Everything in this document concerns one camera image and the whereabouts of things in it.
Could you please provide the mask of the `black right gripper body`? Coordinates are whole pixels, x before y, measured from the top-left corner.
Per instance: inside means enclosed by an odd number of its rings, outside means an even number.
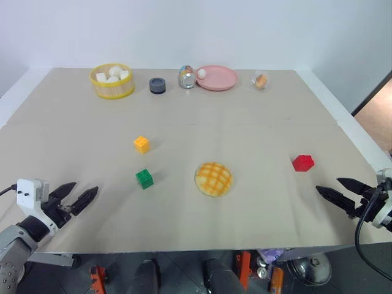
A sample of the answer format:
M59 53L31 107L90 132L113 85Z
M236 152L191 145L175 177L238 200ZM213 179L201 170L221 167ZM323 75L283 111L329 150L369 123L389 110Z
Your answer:
M362 196L362 198L360 200L360 206L358 206L357 208L354 207L351 211L347 213L347 215L351 219L354 219L356 217L360 218L363 215L366 206L370 202L370 199L375 192L375 188L370 186L362 186L361 188L357 188L357 190L354 190L353 192ZM382 192L378 196L372 208L369 210L364 221L372 222L375 216L377 215L377 213L383 208L384 204L385 204L385 194Z

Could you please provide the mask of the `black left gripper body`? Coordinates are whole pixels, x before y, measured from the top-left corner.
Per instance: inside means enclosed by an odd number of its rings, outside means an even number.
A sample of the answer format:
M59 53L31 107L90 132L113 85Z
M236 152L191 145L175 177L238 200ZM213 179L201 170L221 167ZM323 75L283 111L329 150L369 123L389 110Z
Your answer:
M48 201L41 203L40 207L58 228L62 228L70 221L73 212L71 206L62 205L61 199L56 197L49 197Z

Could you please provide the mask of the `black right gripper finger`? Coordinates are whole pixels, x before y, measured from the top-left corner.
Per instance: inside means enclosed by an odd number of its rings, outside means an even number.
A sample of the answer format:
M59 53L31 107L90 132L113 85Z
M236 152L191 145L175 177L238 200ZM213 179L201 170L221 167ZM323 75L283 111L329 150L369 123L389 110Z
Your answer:
M355 202L353 200L330 187L316 186L315 188L325 200L343 209L348 216L356 216Z
M367 184L352 178L337 178L337 181L341 183L347 190L360 195L363 198L371 198L375 192L374 187L370 187Z

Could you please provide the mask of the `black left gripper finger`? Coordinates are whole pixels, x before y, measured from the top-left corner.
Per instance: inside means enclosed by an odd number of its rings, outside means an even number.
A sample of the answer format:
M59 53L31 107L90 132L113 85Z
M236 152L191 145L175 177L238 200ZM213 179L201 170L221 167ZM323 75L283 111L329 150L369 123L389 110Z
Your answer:
M60 185L58 188L56 188L54 191L52 191L49 196L48 200L58 200L61 201L63 198L67 197L73 190L73 188L76 186L76 182L70 182L70 183L65 183Z
M99 188L96 186L84 191L70 206L70 213L73 216L79 215L95 199L98 190Z

